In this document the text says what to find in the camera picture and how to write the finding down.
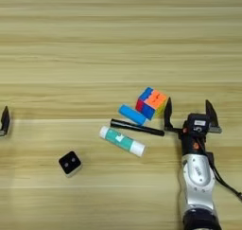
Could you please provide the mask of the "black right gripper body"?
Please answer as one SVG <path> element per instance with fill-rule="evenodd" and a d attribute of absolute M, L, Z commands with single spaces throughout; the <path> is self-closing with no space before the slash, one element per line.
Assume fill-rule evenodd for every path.
<path fill-rule="evenodd" d="M 205 143 L 207 133 L 222 133 L 220 127 L 200 127 L 195 126 L 189 128 L 188 126 L 182 129 L 165 127 L 168 132 L 176 133 L 181 140 L 181 153 L 186 154 L 198 154 L 205 155 Z"/>

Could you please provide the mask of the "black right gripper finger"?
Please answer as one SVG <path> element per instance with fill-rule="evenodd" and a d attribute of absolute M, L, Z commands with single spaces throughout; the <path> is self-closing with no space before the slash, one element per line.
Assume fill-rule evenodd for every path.
<path fill-rule="evenodd" d="M 170 120 L 171 115 L 172 115 L 172 102 L 171 102 L 171 98 L 169 98 L 164 109 L 164 129 L 166 131 L 173 130 L 173 125 L 171 124 L 171 120 Z"/>
<path fill-rule="evenodd" d="M 216 111 L 212 103 L 208 99 L 205 100 L 205 108 L 206 108 L 206 114 L 210 117 L 211 126 L 218 128 L 219 124 L 218 124 Z"/>

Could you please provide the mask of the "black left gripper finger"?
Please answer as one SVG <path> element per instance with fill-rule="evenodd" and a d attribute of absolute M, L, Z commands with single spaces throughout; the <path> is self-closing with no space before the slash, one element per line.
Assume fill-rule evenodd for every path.
<path fill-rule="evenodd" d="M 7 132 L 9 130 L 9 122 L 10 122 L 10 117 L 9 117 L 9 108 L 5 107 L 2 117 L 1 117 L 1 129 L 0 132 Z"/>

